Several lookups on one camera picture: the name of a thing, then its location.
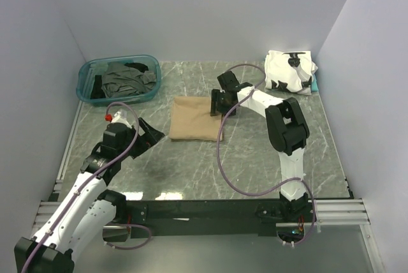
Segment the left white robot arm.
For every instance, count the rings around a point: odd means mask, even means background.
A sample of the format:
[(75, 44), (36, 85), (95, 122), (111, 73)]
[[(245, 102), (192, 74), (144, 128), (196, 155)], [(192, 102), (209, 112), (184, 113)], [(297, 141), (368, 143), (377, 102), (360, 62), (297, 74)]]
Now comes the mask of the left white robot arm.
[(150, 240), (148, 227), (131, 223), (126, 196), (107, 187), (127, 157), (137, 158), (163, 137), (142, 118), (136, 126), (121, 116), (111, 120), (60, 206), (30, 239), (22, 237), (15, 245), (17, 270), (72, 272), (79, 254), (109, 223), (126, 233), (134, 228), (145, 230)]

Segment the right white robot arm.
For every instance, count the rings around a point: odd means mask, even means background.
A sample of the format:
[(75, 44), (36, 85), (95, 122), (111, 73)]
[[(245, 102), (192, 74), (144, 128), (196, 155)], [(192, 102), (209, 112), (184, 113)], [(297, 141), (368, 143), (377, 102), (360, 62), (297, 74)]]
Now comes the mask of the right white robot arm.
[(265, 214), (276, 221), (301, 219), (312, 210), (312, 204), (303, 183), (303, 155), (310, 131), (298, 101), (277, 98), (247, 82), (241, 84), (232, 71), (217, 80), (221, 89), (211, 92), (210, 115), (222, 114), (224, 122), (239, 106), (256, 112), (265, 118), (269, 141), (278, 152), (282, 179), (279, 205)]

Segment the tan t shirt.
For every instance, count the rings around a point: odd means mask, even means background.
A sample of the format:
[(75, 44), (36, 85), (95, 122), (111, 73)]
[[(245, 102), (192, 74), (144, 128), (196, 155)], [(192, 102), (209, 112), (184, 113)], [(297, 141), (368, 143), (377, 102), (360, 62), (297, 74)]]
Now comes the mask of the tan t shirt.
[(221, 114), (210, 115), (209, 97), (176, 96), (170, 113), (171, 140), (216, 141)]

